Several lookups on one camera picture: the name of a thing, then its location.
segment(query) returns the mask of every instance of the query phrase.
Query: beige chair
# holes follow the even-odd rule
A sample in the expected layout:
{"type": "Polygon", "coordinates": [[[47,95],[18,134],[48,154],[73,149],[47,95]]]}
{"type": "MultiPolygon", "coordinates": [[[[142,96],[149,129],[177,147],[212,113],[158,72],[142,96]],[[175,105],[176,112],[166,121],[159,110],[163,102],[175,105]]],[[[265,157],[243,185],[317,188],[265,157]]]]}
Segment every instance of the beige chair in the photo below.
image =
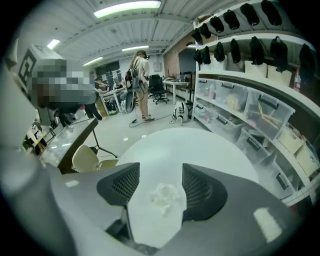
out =
{"type": "Polygon", "coordinates": [[[94,172],[113,167],[118,160],[104,160],[99,162],[96,154],[87,145],[78,147],[72,157],[72,164],[79,173],[94,172]]]}

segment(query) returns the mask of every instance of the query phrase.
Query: woman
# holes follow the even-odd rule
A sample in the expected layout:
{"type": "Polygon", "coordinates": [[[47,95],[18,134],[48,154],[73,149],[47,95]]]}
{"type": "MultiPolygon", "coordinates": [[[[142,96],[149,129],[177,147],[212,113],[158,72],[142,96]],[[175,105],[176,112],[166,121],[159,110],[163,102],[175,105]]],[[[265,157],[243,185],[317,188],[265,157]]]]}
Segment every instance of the woman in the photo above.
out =
{"type": "Polygon", "coordinates": [[[155,119],[148,113],[148,83],[146,77],[149,76],[149,63],[147,54],[144,50],[138,50],[136,52],[130,63],[130,68],[135,68],[137,70],[140,80],[140,87],[139,89],[135,89],[134,92],[138,98],[142,119],[144,121],[153,121],[155,119]]]}

